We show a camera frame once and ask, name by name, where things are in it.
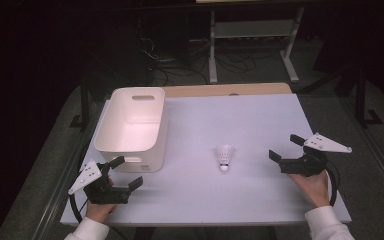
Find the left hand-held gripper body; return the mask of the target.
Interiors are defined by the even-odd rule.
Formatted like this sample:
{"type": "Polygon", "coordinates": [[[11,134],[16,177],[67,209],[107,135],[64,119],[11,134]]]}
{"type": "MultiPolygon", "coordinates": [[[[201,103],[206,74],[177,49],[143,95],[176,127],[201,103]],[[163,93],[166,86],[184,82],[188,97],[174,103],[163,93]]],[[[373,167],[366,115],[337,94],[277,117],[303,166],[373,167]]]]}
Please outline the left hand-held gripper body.
{"type": "Polygon", "coordinates": [[[130,197],[129,188],[114,187],[109,180],[109,162],[97,163],[90,160],[79,173],[68,190],[73,196],[83,190],[93,204],[126,204],[130,197]]]}

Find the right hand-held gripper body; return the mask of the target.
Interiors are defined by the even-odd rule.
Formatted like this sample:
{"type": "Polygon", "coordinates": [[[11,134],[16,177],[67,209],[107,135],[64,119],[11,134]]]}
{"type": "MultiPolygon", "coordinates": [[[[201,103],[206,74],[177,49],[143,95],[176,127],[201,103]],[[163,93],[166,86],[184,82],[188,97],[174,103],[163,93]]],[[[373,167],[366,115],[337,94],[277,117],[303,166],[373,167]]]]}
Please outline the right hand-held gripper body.
{"type": "Polygon", "coordinates": [[[280,171],[286,174],[299,174],[306,177],[318,175],[327,167],[326,152],[348,153],[352,148],[329,139],[319,133],[305,139],[303,155],[297,159],[285,159],[279,161],[280,171]]]}

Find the white plastic storage bin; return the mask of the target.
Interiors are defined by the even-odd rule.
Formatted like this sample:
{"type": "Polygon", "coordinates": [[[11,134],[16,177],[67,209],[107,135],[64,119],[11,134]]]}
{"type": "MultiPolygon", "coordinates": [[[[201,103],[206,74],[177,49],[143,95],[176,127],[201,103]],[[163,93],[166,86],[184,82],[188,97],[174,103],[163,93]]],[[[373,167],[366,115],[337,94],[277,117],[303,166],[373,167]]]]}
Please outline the white plastic storage bin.
{"type": "Polygon", "coordinates": [[[164,162],[168,125],[162,88],[119,88],[103,111],[94,147],[108,162],[124,158],[116,171],[156,172],[164,162]]]}

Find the white shuttlecock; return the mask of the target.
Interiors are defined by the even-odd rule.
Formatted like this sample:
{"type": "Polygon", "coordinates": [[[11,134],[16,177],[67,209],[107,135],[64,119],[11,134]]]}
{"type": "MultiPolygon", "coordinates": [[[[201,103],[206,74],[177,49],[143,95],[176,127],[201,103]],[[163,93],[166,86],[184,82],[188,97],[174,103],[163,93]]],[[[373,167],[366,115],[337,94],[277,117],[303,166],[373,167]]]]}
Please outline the white shuttlecock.
{"type": "Polygon", "coordinates": [[[232,159],[234,148],[230,145],[220,145],[217,147],[217,155],[219,159],[219,169],[221,172],[229,170],[229,164],[232,159]]]}

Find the person's left hand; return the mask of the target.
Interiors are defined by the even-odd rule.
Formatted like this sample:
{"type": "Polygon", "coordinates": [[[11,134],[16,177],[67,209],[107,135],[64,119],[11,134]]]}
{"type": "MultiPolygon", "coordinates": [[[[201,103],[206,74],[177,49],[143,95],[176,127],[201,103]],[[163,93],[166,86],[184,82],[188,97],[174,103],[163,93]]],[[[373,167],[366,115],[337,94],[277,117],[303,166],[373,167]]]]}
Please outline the person's left hand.
{"type": "Polygon", "coordinates": [[[95,222],[104,223],[116,207],[116,204],[93,204],[91,201],[88,201],[86,217],[95,222]]]}

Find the person's right hand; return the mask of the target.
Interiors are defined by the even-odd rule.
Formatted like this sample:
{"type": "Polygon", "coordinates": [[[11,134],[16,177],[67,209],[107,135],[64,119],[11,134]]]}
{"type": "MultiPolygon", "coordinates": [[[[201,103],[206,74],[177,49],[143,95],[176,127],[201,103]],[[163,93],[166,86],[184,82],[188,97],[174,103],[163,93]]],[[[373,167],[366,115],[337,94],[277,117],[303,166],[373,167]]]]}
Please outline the person's right hand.
{"type": "Polygon", "coordinates": [[[328,176],[325,171],[310,177],[299,174],[289,174],[289,177],[295,182],[304,198],[313,208],[330,205],[328,176]]]}

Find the black metal stand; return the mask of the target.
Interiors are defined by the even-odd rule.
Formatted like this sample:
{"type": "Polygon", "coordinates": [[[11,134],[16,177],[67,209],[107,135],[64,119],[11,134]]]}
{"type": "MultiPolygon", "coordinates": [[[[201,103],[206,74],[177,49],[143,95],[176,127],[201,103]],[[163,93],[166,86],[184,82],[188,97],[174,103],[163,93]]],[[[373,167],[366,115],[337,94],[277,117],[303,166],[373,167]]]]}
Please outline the black metal stand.
{"type": "Polygon", "coordinates": [[[377,113],[365,108],[366,100],[366,77],[362,68],[357,71],[356,81],[356,100],[355,100],[355,117],[359,124],[366,128],[368,125],[382,124],[382,120],[377,113]]]}

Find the wooden board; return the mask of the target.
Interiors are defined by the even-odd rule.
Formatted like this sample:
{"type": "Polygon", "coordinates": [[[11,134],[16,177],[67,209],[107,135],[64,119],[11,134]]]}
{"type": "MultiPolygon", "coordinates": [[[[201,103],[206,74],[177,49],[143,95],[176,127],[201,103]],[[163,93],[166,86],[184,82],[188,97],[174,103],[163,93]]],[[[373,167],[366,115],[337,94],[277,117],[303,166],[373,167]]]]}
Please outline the wooden board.
{"type": "Polygon", "coordinates": [[[163,87],[167,98],[233,95],[291,94],[286,83],[252,83],[163,87]]]}

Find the white metal shelf stand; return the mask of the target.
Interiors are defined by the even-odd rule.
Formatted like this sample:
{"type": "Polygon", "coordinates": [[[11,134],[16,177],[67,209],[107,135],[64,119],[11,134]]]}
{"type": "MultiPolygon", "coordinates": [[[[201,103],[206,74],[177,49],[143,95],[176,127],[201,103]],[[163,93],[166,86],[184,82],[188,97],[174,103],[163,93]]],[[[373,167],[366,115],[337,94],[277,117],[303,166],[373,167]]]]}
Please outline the white metal shelf stand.
{"type": "Polygon", "coordinates": [[[284,67],[292,83],[298,83],[299,77],[290,60],[290,55],[301,24],[305,8],[300,7],[292,19],[258,20],[258,21],[227,21],[216,20],[216,13],[211,12],[210,18],[210,53],[209,53],[209,82],[217,83],[215,60],[215,40],[247,37],[287,37],[288,44],[279,51],[284,67]]]}

